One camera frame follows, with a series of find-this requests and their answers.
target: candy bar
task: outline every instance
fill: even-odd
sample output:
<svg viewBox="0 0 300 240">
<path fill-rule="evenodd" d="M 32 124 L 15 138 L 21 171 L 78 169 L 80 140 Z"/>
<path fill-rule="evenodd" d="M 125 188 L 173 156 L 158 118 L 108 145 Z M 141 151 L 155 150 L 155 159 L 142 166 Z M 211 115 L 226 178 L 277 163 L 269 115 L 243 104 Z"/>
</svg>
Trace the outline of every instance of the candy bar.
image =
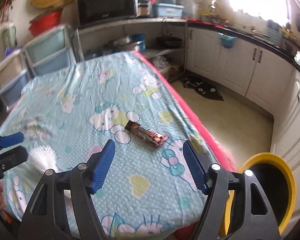
<svg viewBox="0 0 300 240">
<path fill-rule="evenodd" d="M 145 127 L 144 125 L 141 125 L 137 122 L 132 122 L 130 120 L 128 121 L 125 129 L 154 144 L 155 146 L 161 146 L 169 138 L 166 135 L 159 134 Z"/>
</svg>

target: microwave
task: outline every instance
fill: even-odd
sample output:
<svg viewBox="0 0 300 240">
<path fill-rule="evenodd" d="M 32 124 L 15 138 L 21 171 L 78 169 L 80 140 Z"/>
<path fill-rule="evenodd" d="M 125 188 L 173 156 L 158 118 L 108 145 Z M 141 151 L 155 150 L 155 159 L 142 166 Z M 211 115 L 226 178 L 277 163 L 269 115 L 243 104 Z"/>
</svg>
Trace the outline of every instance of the microwave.
<svg viewBox="0 0 300 240">
<path fill-rule="evenodd" d="M 137 0 L 77 0 L 80 28 L 138 17 Z"/>
</svg>

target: yellow rim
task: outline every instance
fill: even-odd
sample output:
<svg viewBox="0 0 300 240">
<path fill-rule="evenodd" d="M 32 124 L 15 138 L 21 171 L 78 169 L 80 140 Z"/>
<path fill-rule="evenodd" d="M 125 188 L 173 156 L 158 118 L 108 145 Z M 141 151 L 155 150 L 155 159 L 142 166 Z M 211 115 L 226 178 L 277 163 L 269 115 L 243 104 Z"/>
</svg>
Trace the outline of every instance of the yellow rim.
<svg viewBox="0 0 300 240">
<path fill-rule="evenodd" d="M 293 174 L 291 169 L 287 165 L 287 163 L 285 163 L 285 161 L 282 158 L 280 158 L 278 155 L 274 155 L 271 153 L 259 153 L 252 156 L 244 163 L 244 165 L 239 169 L 238 172 L 243 173 L 244 170 L 249 169 L 253 165 L 259 163 L 269 163 L 277 167 L 284 175 L 288 184 L 288 192 L 289 192 L 288 207 L 282 219 L 282 222 L 279 226 L 279 232 L 280 234 L 282 234 L 282 232 L 285 230 L 287 224 L 290 221 L 294 209 L 294 205 L 296 202 L 296 184 L 293 178 Z M 229 224 L 230 224 L 230 211 L 231 211 L 233 196 L 234 196 L 234 191 L 230 191 L 230 197 L 227 200 L 223 221 L 220 227 L 220 236 L 226 236 L 228 233 Z"/>
</svg>

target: black microwave door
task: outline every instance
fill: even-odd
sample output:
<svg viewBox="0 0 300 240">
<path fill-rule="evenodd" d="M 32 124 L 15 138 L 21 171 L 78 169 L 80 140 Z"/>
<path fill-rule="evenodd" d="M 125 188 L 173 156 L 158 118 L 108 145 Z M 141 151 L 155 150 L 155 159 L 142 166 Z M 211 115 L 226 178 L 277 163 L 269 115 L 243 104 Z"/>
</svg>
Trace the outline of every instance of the black microwave door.
<svg viewBox="0 0 300 240">
<path fill-rule="evenodd" d="M 78 0 L 80 25 L 136 14 L 135 0 Z"/>
</svg>

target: red bucket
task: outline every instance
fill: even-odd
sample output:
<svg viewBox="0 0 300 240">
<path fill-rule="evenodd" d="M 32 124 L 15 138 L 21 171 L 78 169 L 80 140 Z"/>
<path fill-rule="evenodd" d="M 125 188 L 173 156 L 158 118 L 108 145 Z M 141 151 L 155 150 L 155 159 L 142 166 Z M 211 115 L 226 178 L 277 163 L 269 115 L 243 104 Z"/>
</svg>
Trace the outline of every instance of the red bucket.
<svg viewBox="0 0 300 240">
<path fill-rule="evenodd" d="M 29 31 L 33 36 L 38 36 L 40 33 L 43 33 L 46 30 L 59 25 L 61 22 L 61 13 L 62 11 L 53 12 L 50 14 L 46 14 L 37 20 L 34 20 L 33 22 L 31 22 Z"/>
</svg>

